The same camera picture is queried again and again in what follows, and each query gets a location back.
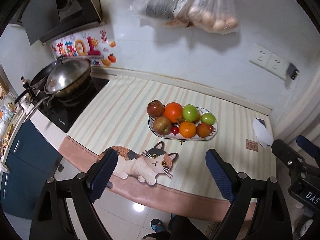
bag of potatoes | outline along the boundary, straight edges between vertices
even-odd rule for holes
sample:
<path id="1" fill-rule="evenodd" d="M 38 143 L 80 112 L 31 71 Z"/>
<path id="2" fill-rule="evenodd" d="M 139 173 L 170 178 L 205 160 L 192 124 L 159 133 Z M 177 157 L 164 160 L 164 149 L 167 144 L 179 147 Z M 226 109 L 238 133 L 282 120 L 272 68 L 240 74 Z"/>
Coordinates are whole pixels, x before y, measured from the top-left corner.
<path id="1" fill-rule="evenodd" d="M 179 0 L 173 16 L 184 24 L 191 23 L 209 33 L 238 31 L 233 0 Z"/>

blue gripper pad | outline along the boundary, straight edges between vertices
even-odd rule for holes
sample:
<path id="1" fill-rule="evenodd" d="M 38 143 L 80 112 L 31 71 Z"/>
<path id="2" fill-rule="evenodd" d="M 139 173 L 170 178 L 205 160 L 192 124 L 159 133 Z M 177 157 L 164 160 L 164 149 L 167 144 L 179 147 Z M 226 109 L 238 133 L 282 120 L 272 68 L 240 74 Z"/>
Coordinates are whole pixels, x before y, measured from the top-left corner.
<path id="1" fill-rule="evenodd" d="M 307 138 L 299 135 L 296 139 L 297 145 L 313 158 L 320 157 L 320 148 L 310 142 Z"/>
<path id="2" fill-rule="evenodd" d="M 101 198 L 107 183 L 117 166 L 118 155 L 115 150 L 111 148 L 105 150 L 102 159 L 91 166 L 87 172 L 88 178 L 86 180 L 89 191 L 89 200 L 94 203 L 97 199 Z"/>
<path id="3" fill-rule="evenodd" d="M 207 151 L 205 163 L 223 198 L 233 203 L 235 199 L 233 184 L 237 182 L 237 172 L 229 163 L 225 163 L 214 149 Z"/>

white tiled wall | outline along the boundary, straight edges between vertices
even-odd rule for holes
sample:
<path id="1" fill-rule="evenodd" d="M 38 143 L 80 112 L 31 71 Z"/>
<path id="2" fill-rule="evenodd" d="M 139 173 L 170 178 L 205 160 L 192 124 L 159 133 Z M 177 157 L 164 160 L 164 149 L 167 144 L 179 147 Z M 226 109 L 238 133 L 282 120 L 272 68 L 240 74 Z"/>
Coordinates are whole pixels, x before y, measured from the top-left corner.
<path id="1" fill-rule="evenodd" d="M 132 16 L 133 0 L 101 0 L 110 15 L 124 68 L 209 85 L 273 109 L 275 124 L 304 91 L 320 59 L 320 35 L 295 0 L 235 0 L 240 32 L 209 34 L 197 28 L 152 28 Z M 261 45 L 300 70 L 284 81 L 249 62 Z"/>
<path id="2" fill-rule="evenodd" d="M 0 48 L 0 64 L 18 94 L 24 90 L 21 76 L 31 81 L 41 69 L 54 61 L 48 46 L 42 46 L 40 41 L 30 46 L 22 27 L 8 25 L 0 38 Z"/>

oval plate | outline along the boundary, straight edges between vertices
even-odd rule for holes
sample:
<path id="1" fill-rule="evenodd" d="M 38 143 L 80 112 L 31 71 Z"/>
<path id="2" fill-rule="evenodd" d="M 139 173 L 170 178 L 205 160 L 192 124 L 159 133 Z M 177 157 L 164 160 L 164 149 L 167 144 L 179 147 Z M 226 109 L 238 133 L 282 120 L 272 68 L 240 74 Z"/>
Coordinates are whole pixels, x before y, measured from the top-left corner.
<path id="1" fill-rule="evenodd" d="M 201 108 L 201 107 L 196 107 L 196 109 L 199 110 L 199 112 L 201 114 L 205 114 L 205 113 L 210 113 L 210 111 L 208 111 L 207 109 Z M 173 134 L 173 133 L 169 133 L 167 135 L 160 135 L 158 133 L 155 132 L 155 130 L 153 129 L 153 122 L 155 121 L 154 117 L 149 116 L 149 128 L 150 130 L 158 137 L 163 138 L 163 139 L 174 139 L 174 140 L 183 140 L 183 141 L 209 141 L 211 140 L 218 132 L 218 123 L 217 123 L 217 119 L 216 122 L 213 124 L 213 131 L 211 132 L 211 134 L 205 138 L 201 138 L 199 137 L 197 134 L 191 138 L 185 138 L 183 137 L 181 134 Z"/>

wok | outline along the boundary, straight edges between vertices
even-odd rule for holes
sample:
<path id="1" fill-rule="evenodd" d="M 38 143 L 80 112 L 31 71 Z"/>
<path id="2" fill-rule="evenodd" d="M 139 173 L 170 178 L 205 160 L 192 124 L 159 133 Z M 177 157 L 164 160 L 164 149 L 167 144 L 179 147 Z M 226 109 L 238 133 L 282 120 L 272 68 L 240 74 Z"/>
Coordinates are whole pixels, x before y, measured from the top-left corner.
<path id="1" fill-rule="evenodd" d="M 28 113 L 24 122 L 28 121 L 40 105 L 47 100 L 50 102 L 54 97 L 66 97 L 72 94 L 91 73 L 92 61 L 88 58 L 68 58 L 62 60 L 49 74 L 44 92 L 48 95 L 42 98 Z"/>
<path id="2" fill-rule="evenodd" d="M 14 101 L 14 104 L 20 101 L 20 99 L 28 93 L 30 90 L 43 90 L 45 83 L 47 81 L 47 78 L 51 71 L 59 64 L 61 64 L 62 57 L 58 57 L 56 61 L 50 63 L 46 67 L 44 67 L 31 81 L 30 87 L 26 90 L 24 90 L 21 95 L 17 97 L 17 99 Z"/>

